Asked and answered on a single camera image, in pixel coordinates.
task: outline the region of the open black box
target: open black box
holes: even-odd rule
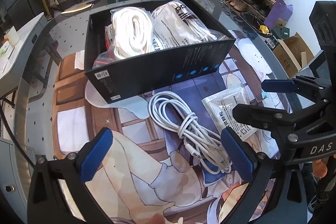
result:
[[[152,12],[169,1],[148,1],[132,6]],[[106,102],[116,102],[218,70],[235,39],[195,1],[181,1],[209,29],[219,31],[230,39],[151,52],[92,69],[98,55],[106,51],[105,26],[111,23],[111,13],[108,9],[90,15],[85,43],[85,74]]]

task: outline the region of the coiled white cable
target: coiled white cable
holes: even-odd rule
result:
[[[181,2],[178,2],[178,1],[170,1],[158,8],[156,8],[153,12],[152,12],[152,17],[155,19],[157,17],[157,15],[164,9],[167,7],[167,5],[171,8],[171,13],[175,13],[175,9],[177,7],[181,7],[182,3]],[[186,15],[186,14],[190,14],[192,15],[191,13],[191,10],[188,8],[188,7],[185,7],[185,8],[181,8],[181,10],[179,10],[179,14],[181,15]],[[181,19],[181,21],[185,21],[188,25],[188,27],[191,29],[191,32],[194,32],[195,35],[197,35],[199,37],[199,39],[202,41],[202,42],[207,42],[207,41],[215,41],[217,40],[217,37],[214,36],[206,26],[204,26],[203,24],[201,25],[199,22],[200,22],[200,19],[198,18],[194,18],[194,17],[191,17],[191,16],[187,16],[185,17],[184,19]]]
[[[116,60],[153,51],[153,24],[148,14],[137,7],[125,7],[111,17],[115,33]]]
[[[173,123],[168,118],[166,114],[168,104],[171,104],[181,115],[183,119],[181,125]],[[199,125],[198,117],[176,93],[162,91],[155,94],[148,103],[148,112],[160,127],[176,132],[179,138],[183,139],[188,152],[197,157],[209,173],[216,175],[219,172],[231,172],[232,163],[222,146],[221,137]],[[211,170],[204,162],[204,158],[217,166],[218,169],[216,171]]]

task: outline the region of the glass tabletop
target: glass tabletop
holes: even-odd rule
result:
[[[144,223],[154,213],[166,223],[205,223],[221,220],[233,208],[247,184],[237,171],[211,175],[190,158],[176,133],[157,126],[148,115],[147,103],[158,90],[101,108],[94,104],[94,88],[81,69],[90,14],[151,0],[95,0],[93,6],[59,15],[43,29],[35,42],[17,91],[14,134],[21,145],[35,148],[48,160],[63,159],[108,127],[114,142],[92,181],[86,186],[105,213],[122,223]],[[287,79],[284,69],[267,44],[225,3],[195,0],[237,37],[216,73],[174,84],[199,117],[199,124],[217,132],[201,100],[234,85],[243,85],[252,105],[301,109],[295,94],[266,93],[265,79]],[[273,157],[277,152],[270,132],[257,130],[246,140],[256,152]],[[24,163],[16,153],[19,176],[29,185]],[[257,208],[258,217],[269,197]],[[60,181],[73,214],[81,214],[64,181]]]

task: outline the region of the purple bag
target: purple bag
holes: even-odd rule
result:
[[[272,30],[278,19],[288,21],[293,14],[293,5],[287,5],[284,0],[277,0],[266,17],[264,24]]]

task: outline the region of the anime illustrated mat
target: anime illustrated mat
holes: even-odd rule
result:
[[[251,45],[249,39],[236,42],[216,73],[110,105],[102,105],[81,66],[74,65],[80,63],[81,54],[68,55],[59,66],[54,88],[56,158],[63,159],[69,152],[80,150],[102,127],[108,127],[113,131],[112,147],[86,186],[114,223],[145,224],[159,213],[166,223],[219,224],[248,184],[234,169],[228,174],[207,172],[186,151],[176,133],[152,121],[147,102],[159,91],[173,91],[196,113],[198,123],[214,132],[218,131],[201,100],[235,85],[244,85],[252,105],[290,111],[282,94],[261,89],[264,79],[275,77],[261,55],[253,55]],[[181,123],[172,109],[167,112],[172,121]],[[275,140],[265,130],[257,130],[246,142],[269,157],[278,152]],[[83,219],[66,184],[61,180],[60,184],[72,213]],[[261,215],[272,187],[270,180],[252,219]]]

